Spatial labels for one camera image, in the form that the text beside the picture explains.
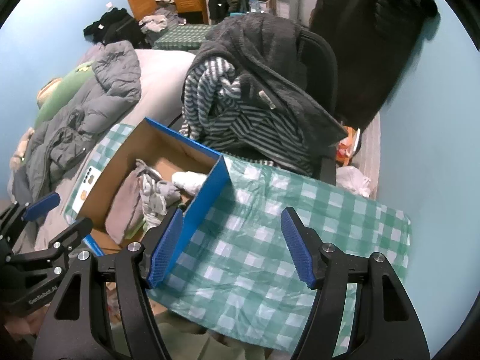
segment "gray puffer jacket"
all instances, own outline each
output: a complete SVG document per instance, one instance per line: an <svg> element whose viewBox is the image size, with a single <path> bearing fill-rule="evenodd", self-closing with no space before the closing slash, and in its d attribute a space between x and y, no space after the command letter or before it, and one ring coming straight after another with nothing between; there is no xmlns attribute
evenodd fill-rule
<svg viewBox="0 0 480 360"><path fill-rule="evenodd" d="M129 42L107 45L92 69L94 77L28 143L25 166L33 202L51 192L101 134L140 100L140 64Z"/></svg>

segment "blue box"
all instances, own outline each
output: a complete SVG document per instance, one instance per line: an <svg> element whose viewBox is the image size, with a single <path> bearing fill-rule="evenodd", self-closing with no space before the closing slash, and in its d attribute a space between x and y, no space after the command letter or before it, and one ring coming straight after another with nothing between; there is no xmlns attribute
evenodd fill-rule
<svg viewBox="0 0 480 360"><path fill-rule="evenodd" d="M168 181L171 181L171 175L176 171L208 174L199 193L184 212L181 235L167 269L170 271L228 181L227 166L223 156L215 150L145 118L101 171L81 207L78 216L87 216L94 223L91 236L86 239L92 249L101 249L105 254L111 254L134 240L140 240L141 231L117 245L105 231L105 218L111 202L122 181L134 169L137 158L157 169L162 178ZM187 195L182 194L182 199L186 198Z"/></svg>

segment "black chair backrest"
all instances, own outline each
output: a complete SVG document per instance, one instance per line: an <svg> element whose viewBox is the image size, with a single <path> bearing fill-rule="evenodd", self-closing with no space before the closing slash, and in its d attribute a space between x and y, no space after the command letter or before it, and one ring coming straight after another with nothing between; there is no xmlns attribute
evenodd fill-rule
<svg viewBox="0 0 480 360"><path fill-rule="evenodd" d="M320 35L302 30L298 45L300 61L307 67L306 93L313 97L330 115L337 101L337 59Z"/></svg>

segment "black and white striped cloth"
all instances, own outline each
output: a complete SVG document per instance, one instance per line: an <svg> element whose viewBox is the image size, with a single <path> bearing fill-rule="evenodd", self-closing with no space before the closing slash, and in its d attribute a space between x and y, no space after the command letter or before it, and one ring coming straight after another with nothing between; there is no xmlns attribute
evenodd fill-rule
<svg viewBox="0 0 480 360"><path fill-rule="evenodd" d="M292 115L247 105L234 66L211 57L185 80L181 133L219 152L251 146L279 166L311 176L302 131Z"/></svg>

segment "blue wall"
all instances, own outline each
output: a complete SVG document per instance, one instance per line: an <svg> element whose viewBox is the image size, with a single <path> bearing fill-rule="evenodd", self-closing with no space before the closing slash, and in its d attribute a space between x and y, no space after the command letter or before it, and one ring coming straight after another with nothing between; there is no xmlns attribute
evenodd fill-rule
<svg viewBox="0 0 480 360"><path fill-rule="evenodd" d="M38 90L75 67L91 46L83 28L110 1L130 10L127 0L21 0L0 28L0 198L9 159L37 115Z"/></svg>
<svg viewBox="0 0 480 360"><path fill-rule="evenodd" d="M412 219L405 286L431 354L480 290L480 53L448 4L436 2L440 23L424 28L382 110L378 195Z"/></svg>

